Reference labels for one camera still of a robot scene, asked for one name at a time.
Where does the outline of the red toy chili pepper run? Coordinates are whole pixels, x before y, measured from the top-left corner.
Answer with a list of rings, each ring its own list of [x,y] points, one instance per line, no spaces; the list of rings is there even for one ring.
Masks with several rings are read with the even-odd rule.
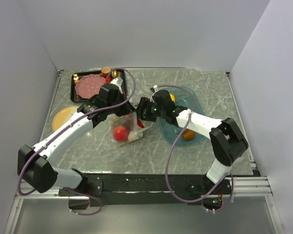
[[[144,124],[141,122],[140,119],[137,119],[137,124],[140,128],[142,128],[142,129],[145,128]]]

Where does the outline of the white toy daikon radish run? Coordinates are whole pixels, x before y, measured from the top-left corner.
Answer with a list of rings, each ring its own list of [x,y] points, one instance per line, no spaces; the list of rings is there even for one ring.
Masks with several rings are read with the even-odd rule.
[[[131,131],[129,134],[128,134],[128,142],[132,142],[132,141],[136,141],[136,140],[139,140],[140,138],[143,137],[143,132],[138,132],[138,131]]]

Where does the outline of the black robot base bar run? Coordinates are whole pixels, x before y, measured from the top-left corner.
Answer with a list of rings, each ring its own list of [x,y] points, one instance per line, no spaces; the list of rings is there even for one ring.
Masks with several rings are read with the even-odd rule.
[[[72,210],[104,205],[207,204],[211,211],[223,208],[223,196],[233,195],[233,176],[217,182],[206,175],[84,174],[86,181],[76,189],[63,187],[59,196],[69,200]]]

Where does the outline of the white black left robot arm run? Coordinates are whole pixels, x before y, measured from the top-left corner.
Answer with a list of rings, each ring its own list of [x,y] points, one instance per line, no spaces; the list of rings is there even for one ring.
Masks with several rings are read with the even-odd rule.
[[[110,114],[124,116],[135,109],[121,88],[122,79],[104,84],[97,95],[81,105],[66,124],[33,147],[23,145],[18,151],[17,173],[35,191],[44,193],[52,187],[67,187],[77,196],[87,190],[86,178],[76,169],[59,169],[54,164],[80,137],[106,120]]]

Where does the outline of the pink polka dot plate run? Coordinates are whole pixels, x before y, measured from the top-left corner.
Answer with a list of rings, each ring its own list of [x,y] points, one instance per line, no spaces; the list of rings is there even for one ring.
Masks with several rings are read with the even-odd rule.
[[[89,99],[98,94],[102,85],[105,84],[105,78],[100,75],[87,75],[82,77],[77,86],[77,94],[84,99]]]

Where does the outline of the gold spoon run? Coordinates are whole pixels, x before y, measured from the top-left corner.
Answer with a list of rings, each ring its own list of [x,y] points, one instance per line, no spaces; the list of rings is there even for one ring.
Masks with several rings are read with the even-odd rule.
[[[112,73],[111,73],[112,77],[113,78],[117,78],[119,76],[119,72],[117,70],[114,70]]]

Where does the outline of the gold fork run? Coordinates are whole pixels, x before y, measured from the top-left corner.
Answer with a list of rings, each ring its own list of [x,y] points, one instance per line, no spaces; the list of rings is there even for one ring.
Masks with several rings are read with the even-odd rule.
[[[79,82],[79,76],[78,74],[74,74],[73,75],[73,80],[74,80],[74,91],[75,91],[75,96],[76,96],[76,101],[79,101],[80,100],[80,97],[79,95],[77,94],[77,91],[76,91],[76,86]]]

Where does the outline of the cream round plate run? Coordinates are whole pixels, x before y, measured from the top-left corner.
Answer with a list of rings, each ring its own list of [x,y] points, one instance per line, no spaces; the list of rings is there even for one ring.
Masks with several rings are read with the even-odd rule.
[[[78,106],[69,106],[59,111],[52,121],[53,132],[57,131],[60,127],[62,127],[73,116],[77,109]]]

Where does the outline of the orange toy tangerine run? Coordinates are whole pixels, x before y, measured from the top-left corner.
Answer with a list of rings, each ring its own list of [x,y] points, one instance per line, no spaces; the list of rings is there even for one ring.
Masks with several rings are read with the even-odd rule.
[[[187,129],[183,132],[182,136],[185,141],[191,141],[195,138],[195,132]]]

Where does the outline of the yellow toy lemon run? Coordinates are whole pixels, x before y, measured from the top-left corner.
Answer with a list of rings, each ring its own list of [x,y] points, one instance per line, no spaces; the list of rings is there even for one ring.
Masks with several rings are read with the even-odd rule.
[[[169,94],[169,96],[170,96],[170,99],[175,103],[175,96],[171,93]]]

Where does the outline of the clear polka dot zip bag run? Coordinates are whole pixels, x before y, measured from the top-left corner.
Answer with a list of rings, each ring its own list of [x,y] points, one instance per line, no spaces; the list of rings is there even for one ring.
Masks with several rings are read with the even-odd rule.
[[[137,113],[133,112],[130,114],[127,114],[125,116],[121,116],[118,117],[116,115],[112,115],[112,118],[110,120],[110,133],[111,133],[111,139],[113,142],[117,143],[119,146],[128,144],[128,143],[132,143],[132,142],[118,142],[113,138],[113,130],[117,127],[117,126],[124,126],[127,128],[128,132],[130,133],[131,131],[138,131],[138,132],[143,132],[143,135],[145,133],[145,131],[147,131],[150,127],[153,126],[154,122],[149,122],[146,120],[141,120],[141,122],[144,124],[145,128],[140,128],[137,124],[137,119],[140,119],[137,117]]]

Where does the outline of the black serving tray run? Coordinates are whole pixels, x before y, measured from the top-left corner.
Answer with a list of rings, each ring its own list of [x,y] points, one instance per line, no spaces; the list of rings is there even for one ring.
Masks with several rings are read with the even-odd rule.
[[[102,85],[110,83],[114,78],[121,78],[123,92],[127,95],[127,83],[125,72],[115,70],[110,75],[110,67],[103,67],[101,70],[89,72],[78,72],[71,76],[71,94],[70,99],[74,103],[82,103],[99,93]]]

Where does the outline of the orange cup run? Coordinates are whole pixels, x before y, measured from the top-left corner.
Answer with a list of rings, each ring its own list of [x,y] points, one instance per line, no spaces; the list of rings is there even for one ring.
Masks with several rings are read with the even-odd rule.
[[[100,76],[106,78],[110,72],[111,72],[111,67],[104,66],[101,68]]]

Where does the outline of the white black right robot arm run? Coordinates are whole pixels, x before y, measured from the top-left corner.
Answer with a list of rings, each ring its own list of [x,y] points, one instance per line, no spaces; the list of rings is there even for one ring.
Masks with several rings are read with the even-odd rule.
[[[215,160],[206,174],[208,179],[204,182],[204,189],[209,194],[215,194],[221,189],[220,180],[249,147],[234,119],[210,118],[176,105],[167,90],[155,92],[152,98],[142,97],[137,107],[137,116],[141,120],[152,122],[162,118],[168,124],[192,130],[211,141]]]

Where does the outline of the red toy apple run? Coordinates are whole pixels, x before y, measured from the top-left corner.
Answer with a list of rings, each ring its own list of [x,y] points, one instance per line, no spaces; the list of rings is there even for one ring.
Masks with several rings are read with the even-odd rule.
[[[125,142],[128,139],[128,130],[124,126],[117,126],[113,130],[113,138],[118,142]]]

